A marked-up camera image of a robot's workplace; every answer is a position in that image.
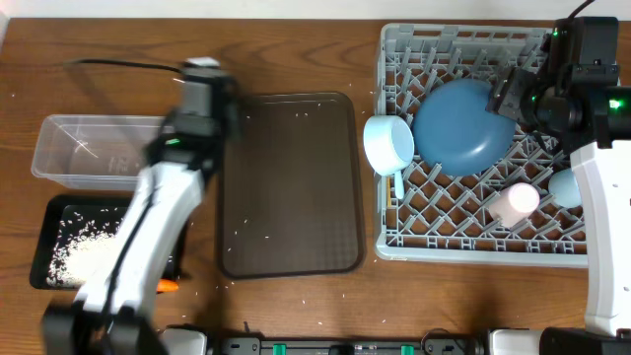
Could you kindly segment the wooden chopstick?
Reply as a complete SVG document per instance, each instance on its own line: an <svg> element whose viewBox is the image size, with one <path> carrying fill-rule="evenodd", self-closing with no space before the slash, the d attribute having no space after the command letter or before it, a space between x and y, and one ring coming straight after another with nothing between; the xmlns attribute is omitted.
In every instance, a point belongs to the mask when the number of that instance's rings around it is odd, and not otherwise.
<svg viewBox="0 0 631 355"><path fill-rule="evenodd" d="M391 187L388 187L386 189L386 207L387 208L391 208L392 207L392 200L391 200Z"/></svg>

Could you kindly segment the blue plate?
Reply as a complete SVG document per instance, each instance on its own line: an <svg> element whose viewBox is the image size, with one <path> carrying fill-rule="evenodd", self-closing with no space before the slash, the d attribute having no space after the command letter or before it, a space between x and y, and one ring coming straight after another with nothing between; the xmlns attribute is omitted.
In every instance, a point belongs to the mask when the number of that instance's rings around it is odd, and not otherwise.
<svg viewBox="0 0 631 355"><path fill-rule="evenodd" d="M423 101L412 123L423 161L454 177L481 173L505 157L517 124L486 110L492 86L458 79L440 86Z"/></svg>

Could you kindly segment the light blue plastic cup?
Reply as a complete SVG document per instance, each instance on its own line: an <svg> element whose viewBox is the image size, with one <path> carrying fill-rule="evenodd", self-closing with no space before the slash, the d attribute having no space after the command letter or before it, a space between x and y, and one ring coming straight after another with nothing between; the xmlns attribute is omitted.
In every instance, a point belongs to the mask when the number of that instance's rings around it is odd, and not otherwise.
<svg viewBox="0 0 631 355"><path fill-rule="evenodd" d="M555 203L561 207L575 208L582 205L579 186L571 169L555 173L548 182L548 190Z"/></svg>

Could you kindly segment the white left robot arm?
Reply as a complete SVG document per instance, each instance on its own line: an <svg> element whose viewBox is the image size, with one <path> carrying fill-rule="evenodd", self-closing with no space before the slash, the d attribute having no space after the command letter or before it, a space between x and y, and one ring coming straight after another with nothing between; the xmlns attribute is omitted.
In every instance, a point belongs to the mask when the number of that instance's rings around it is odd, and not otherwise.
<svg viewBox="0 0 631 355"><path fill-rule="evenodd" d="M237 129L238 95L236 79L219 69L184 72L180 106L144 150L146 166L117 231L117 253L99 264L72 303L47 307L41 319L45 353L174 352L152 327L157 287Z"/></svg>

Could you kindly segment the light blue plastic knife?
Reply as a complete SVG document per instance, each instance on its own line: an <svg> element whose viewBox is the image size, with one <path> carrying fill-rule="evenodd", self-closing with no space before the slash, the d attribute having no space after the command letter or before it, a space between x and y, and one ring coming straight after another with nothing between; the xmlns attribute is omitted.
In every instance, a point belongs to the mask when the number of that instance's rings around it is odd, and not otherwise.
<svg viewBox="0 0 631 355"><path fill-rule="evenodd" d="M393 174L393 178L394 178L394 193L395 193L395 197L397 199L403 199L405 191L404 191L404 182L403 182L402 171L396 171Z"/></svg>

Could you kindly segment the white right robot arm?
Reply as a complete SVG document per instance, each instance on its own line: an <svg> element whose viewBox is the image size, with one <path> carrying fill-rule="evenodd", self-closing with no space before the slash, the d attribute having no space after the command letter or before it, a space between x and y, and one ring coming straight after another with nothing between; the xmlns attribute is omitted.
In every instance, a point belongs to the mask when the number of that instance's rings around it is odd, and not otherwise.
<svg viewBox="0 0 631 355"><path fill-rule="evenodd" d="M589 292L584 328L496 329L489 354L630 351L630 90L614 65L502 73L488 110L559 139L582 198Z"/></svg>

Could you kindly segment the pink plastic cup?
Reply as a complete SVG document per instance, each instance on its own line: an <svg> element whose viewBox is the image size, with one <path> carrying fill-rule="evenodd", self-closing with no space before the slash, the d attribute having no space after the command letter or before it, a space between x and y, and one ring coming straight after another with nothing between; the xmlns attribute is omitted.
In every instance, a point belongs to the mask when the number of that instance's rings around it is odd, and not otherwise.
<svg viewBox="0 0 631 355"><path fill-rule="evenodd" d="M505 228L512 228L536 210L540 197L530 184L518 182L502 190L489 205L489 213Z"/></svg>

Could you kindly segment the light blue rice bowl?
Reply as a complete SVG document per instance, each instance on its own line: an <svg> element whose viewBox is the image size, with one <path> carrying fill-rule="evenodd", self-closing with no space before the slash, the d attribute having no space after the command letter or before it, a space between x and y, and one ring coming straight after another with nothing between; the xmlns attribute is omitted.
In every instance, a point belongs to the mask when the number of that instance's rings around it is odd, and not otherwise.
<svg viewBox="0 0 631 355"><path fill-rule="evenodd" d="M380 176L400 172L413 160L413 135L399 116L370 117L364 127L363 141L369 164Z"/></svg>

